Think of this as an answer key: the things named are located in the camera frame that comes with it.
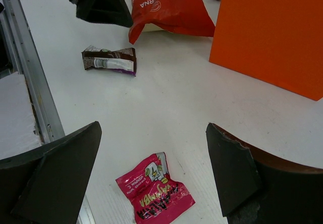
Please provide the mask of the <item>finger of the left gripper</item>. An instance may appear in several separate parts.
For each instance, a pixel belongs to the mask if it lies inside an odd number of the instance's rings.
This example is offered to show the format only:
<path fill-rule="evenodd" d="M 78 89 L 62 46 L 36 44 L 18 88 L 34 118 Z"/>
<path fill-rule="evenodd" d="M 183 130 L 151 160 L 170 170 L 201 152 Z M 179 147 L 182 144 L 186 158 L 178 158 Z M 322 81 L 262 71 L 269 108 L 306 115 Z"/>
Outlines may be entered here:
<path fill-rule="evenodd" d="M 112 24 L 126 28 L 133 20 L 125 0 L 69 0 L 76 5 L 76 17 L 95 24 Z"/>

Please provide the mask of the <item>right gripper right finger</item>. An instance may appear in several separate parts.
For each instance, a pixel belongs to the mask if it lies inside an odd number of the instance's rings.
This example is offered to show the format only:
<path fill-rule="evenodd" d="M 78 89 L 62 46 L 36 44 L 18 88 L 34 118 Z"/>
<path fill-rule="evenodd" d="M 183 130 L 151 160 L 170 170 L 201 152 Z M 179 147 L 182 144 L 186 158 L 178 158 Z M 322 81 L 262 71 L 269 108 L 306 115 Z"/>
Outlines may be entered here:
<path fill-rule="evenodd" d="M 206 138 L 228 223 L 322 223 L 322 169 L 272 155 L 213 123 Z"/>

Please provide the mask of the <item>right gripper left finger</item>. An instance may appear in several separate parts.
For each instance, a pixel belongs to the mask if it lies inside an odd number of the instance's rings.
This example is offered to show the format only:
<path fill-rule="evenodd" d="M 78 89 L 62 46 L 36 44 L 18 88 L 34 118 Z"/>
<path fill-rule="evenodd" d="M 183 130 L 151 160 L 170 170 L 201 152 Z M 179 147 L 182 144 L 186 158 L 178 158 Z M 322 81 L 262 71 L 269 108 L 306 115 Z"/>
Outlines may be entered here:
<path fill-rule="evenodd" d="M 100 145 L 93 122 L 1 160 L 1 223 L 76 223 Z"/>

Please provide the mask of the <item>large red chips bag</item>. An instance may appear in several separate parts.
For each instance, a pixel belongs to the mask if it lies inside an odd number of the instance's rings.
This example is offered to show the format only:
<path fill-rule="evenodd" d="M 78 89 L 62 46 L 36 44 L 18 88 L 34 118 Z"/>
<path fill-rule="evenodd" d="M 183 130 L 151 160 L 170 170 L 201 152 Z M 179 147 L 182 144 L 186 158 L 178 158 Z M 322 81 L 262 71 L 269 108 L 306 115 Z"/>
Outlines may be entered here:
<path fill-rule="evenodd" d="M 176 34 L 204 37 L 214 34 L 215 25 L 203 0 L 131 0 L 131 4 L 133 26 L 128 34 L 131 44 L 147 24 Z"/>

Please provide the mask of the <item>pink candy packet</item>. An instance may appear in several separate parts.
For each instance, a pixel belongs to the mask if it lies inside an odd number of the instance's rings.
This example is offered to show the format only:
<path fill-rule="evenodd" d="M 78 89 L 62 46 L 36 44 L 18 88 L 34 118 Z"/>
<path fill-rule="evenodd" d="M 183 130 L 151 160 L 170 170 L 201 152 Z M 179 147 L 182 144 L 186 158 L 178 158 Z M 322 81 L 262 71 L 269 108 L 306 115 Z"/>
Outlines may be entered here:
<path fill-rule="evenodd" d="M 164 152 L 150 155 L 116 183 L 131 202 L 136 223 L 171 223 L 195 204 L 185 185 L 171 179 Z"/>

